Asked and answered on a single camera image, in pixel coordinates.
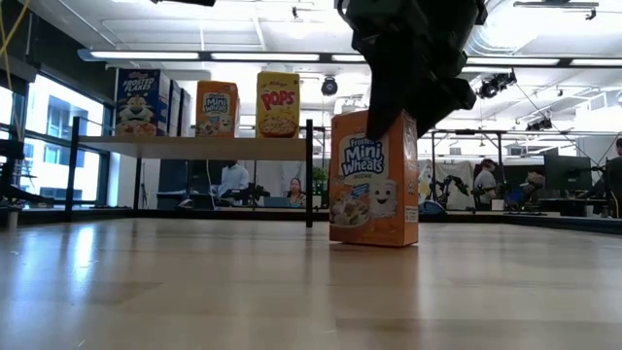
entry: security camera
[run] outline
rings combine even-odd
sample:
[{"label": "security camera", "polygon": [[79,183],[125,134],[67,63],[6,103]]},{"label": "security camera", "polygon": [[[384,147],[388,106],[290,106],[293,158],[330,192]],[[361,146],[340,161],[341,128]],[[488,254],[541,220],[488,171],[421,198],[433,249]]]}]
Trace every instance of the security camera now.
[{"label": "security camera", "polygon": [[334,77],[325,77],[324,82],[322,83],[322,94],[324,96],[333,96],[337,93],[337,82]]}]

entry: shelf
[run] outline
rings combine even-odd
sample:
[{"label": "shelf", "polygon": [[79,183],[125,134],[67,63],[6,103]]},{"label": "shelf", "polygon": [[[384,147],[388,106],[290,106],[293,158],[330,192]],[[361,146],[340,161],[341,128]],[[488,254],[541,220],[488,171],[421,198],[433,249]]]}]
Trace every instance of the shelf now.
[{"label": "shelf", "polygon": [[133,158],[306,160],[304,139],[81,136],[80,144]]}]

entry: ceiling light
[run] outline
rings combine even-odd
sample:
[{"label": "ceiling light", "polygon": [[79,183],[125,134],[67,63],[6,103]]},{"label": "ceiling light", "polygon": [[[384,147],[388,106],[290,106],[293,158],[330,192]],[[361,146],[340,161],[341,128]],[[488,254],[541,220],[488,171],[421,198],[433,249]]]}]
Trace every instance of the ceiling light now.
[{"label": "ceiling light", "polygon": [[527,57],[469,57],[466,64],[507,65],[507,66],[553,66],[560,62],[559,58],[527,58]]},{"label": "ceiling light", "polygon": [[584,65],[595,67],[610,67],[610,66],[622,66],[622,59],[609,59],[609,58],[588,58],[588,59],[574,59],[570,65]]},{"label": "ceiling light", "polygon": [[198,60],[198,52],[91,52],[100,59]]},{"label": "ceiling light", "polygon": [[506,73],[512,72],[511,68],[498,68],[498,67],[465,67],[463,73]]},{"label": "ceiling light", "polygon": [[247,61],[319,61],[320,56],[313,53],[243,53],[243,52],[216,52],[212,53],[214,60],[247,60]]},{"label": "ceiling light", "polygon": [[361,54],[334,54],[332,56],[334,62],[365,62],[365,58]]}]

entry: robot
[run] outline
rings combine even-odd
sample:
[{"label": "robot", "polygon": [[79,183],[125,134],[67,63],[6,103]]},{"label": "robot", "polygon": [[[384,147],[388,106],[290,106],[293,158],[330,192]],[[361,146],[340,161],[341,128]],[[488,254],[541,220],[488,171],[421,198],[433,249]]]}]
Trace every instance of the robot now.
[{"label": "robot", "polygon": [[[468,195],[468,185],[453,175],[448,175],[443,182],[436,181],[431,184],[431,191],[426,199],[419,204],[419,213],[421,215],[445,215],[447,213],[447,202],[449,201],[449,187],[454,183],[460,193]],[[432,194],[436,192],[436,186],[440,187],[441,195],[437,201],[432,200]]]},{"label": "robot", "polygon": [[353,30],[352,48],[371,68],[369,139],[382,137],[402,111],[417,119],[421,137],[451,112],[473,107],[475,92],[456,77],[467,64],[463,48],[473,26],[488,16],[484,0],[349,0],[345,5],[337,0],[336,8]]}]

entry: black equipment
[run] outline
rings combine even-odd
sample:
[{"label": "black equipment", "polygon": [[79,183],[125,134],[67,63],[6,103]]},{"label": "black equipment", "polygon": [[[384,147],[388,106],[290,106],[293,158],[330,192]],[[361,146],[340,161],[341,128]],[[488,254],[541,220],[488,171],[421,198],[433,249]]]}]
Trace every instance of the black equipment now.
[{"label": "black equipment", "polygon": [[250,183],[249,187],[244,190],[227,190],[221,195],[221,198],[240,200],[243,206],[248,206],[249,202],[251,202],[253,206],[258,206],[258,201],[263,196],[270,196],[270,192],[267,192],[263,186]]},{"label": "black equipment", "polygon": [[154,4],[157,4],[157,3],[163,2],[163,1],[167,1],[167,2],[180,2],[180,3],[183,3],[183,4],[209,6],[209,7],[213,7],[214,4],[216,3],[216,0],[152,0],[152,2]]},{"label": "black equipment", "polygon": [[497,74],[492,79],[483,81],[482,86],[477,91],[477,95],[481,98],[493,98],[517,82],[516,74],[514,74],[513,70],[509,74]]},{"label": "black equipment", "polygon": [[544,156],[546,188],[589,191],[592,189],[592,164],[587,157]]},{"label": "black equipment", "polygon": [[335,81],[334,77],[326,77],[324,82],[322,83],[322,95],[324,96],[333,96],[337,93],[339,86]]},{"label": "black equipment", "polygon": [[369,139],[384,135],[402,111],[417,119],[422,136],[451,112],[473,107],[475,93],[456,77],[472,27],[488,15],[484,0],[350,0],[346,14],[338,0],[337,11],[371,68]]},{"label": "black equipment", "polygon": [[435,181],[430,183],[431,190],[430,193],[428,193],[426,200],[431,200],[432,194],[436,194],[436,186],[439,186],[441,194],[436,199],[436,202],[438,202],[438,204],[440,204],[443,209],[447,210],[447,202],[449,201],[449,195],[451,194],[449,193],[449,186],[452,183],[456,185],[456,188],[458,189],[458,191],[460,191],[460,193],[468,195],[468,185],[465,184],[463,179],[459,178],[458,176],[448,175],[442,182]]}]

